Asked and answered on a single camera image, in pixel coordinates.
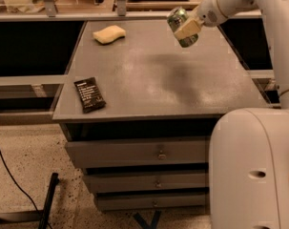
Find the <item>gray cabinet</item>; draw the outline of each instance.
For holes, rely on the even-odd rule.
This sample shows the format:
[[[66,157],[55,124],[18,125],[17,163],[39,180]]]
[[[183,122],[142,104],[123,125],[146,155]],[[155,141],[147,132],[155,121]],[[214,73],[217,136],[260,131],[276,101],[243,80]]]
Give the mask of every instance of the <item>gray cabinet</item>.
[[[68,142],[100,210],[205,205],[208,137]]]

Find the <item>gray table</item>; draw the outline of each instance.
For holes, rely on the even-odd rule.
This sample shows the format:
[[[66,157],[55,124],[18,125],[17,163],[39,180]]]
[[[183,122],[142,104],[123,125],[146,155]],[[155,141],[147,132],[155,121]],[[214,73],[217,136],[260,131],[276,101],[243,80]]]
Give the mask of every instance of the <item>gray table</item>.
[[[110,25],[127,36],[102,46],[94,31]],[[73,85],[94,76],[107,107],[83,114]],[[225,114],[265,101],[217,28],[203,28],[182,49],[165,21],[89,22],[53,119],[59,122]]]
[[[106,46],[93,40],[110,25],[127,36]],[[83,114],[73,82],[92,76],[107,105]],[[89,22],[53,120],[100,210],[189,206],[206,201],[216,121],[266,106],[217,28],[182,49],[166,21]]]

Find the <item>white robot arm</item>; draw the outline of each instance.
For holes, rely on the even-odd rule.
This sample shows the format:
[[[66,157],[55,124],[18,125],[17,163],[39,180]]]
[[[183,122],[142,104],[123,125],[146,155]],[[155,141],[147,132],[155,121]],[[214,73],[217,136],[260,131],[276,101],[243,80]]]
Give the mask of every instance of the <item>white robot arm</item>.
[[[241,11],[260,9],[282,108],[289,108],[289,0],[204,0],[175,31],[180,40]]]
[[[225,115],[211,136],[212,229],[289,229],[289,0],[204,0],[175,31],[181,40],[260,9],[281,110]]]

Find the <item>drawer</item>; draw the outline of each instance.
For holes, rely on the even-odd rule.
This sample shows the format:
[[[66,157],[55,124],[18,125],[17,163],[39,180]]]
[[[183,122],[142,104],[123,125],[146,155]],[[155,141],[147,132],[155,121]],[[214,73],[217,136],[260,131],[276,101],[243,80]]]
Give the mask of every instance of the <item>drawer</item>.
[[[203,171],[190,172],[153,172],[124,176],[84,176],[83,180],[89,192],[113,193],[128,191],[153,191],[208,186],[208,174]]]
[[[66,149],[76,168],[208,161],[208,141],[205,136],[68,142]]]
[[[94,198],[100,211],[128,209],[157,209],[165,207],[198,206],[209,204],[208,193],[181,193],[126,197]]]

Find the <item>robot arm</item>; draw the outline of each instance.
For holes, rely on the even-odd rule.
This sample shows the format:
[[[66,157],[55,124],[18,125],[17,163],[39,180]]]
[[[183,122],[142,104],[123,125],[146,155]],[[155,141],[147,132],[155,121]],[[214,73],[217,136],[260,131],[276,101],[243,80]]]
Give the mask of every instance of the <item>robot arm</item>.
[[[215,27],[241,11],[260,9],[281,107],[289,109],[289,0],[204,0],[175,32],[177,40]]]

